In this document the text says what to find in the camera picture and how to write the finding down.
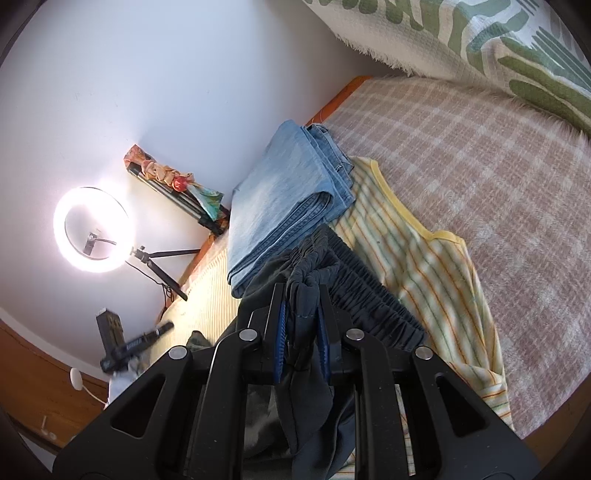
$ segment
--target white blanket with green pattern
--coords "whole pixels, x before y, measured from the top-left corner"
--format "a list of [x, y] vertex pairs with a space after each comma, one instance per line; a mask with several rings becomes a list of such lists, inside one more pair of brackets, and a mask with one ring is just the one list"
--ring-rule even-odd
[[496, 87], [591, 134], [591, 69], [544, 0], [304, 0], [392, 67]]

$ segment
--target silver screw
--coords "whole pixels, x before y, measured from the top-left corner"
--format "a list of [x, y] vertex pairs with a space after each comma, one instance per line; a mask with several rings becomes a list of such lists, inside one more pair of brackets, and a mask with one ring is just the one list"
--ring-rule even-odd
[[187, 355], [187, 349], [181, 345], [174, 346], [168, 351], [168, 356], [173, 360], [185, 358], [185, 355]]
[[351, 328], [347, 330], [347, 338], [349, 340], [361, 340], [365, 336], [363, 330], [358, 328]]
[[431, 350], [428, 346], [421, 345], [414, 351], [414, 354], [419, 357], [421, 360], [430, 360], [433, 358], [433, 350]]
[[247, 328], [240, 332], [240, 340], [244, 340], [245, 342], [252, 342], [257, 335], [258, 334], [256, 330]]

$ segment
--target checkered blanket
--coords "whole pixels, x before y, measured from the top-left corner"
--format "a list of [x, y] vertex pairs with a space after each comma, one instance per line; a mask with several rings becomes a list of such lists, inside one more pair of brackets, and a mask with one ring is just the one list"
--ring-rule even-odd
[[504, 94], [368, 80], [325, 122], [429, 230], [467, 244], [525, 437], [591, 372], [591, 144]]

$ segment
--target striped shirt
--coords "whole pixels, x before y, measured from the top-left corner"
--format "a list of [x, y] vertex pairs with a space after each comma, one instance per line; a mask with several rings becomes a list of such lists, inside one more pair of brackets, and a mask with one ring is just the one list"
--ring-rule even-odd
[[[464, 240], [428, 231], [393, 194], [376, 161], [351, 160], [356, 202], [331, 227], [423, 324], [429, 346], [513, 427], [499, 337]], [[402, 425], [414, 473], [405, 418]], [[334, 478], [353, 478], [354, 459]]]

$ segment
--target white plug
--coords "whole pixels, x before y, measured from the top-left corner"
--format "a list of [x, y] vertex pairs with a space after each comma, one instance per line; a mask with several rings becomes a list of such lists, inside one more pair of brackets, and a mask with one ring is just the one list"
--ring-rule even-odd
[[80, 370], [78, 370], [77, 368], [70, 369], [70, 382], [72, 383], [72, 387], [74, 387], [75, 390], [80, 391], [84, 389], [86, 393], [88, 393], [96, 401], [99, 401], [103, 405], [106, 405], [105, 402], [103, 402], [100, 398], [95, 397], [95, 395], [93, 395], [93, 393], [84, 386], [84, 383], [82, 383], [82, 374], [80, 373]]

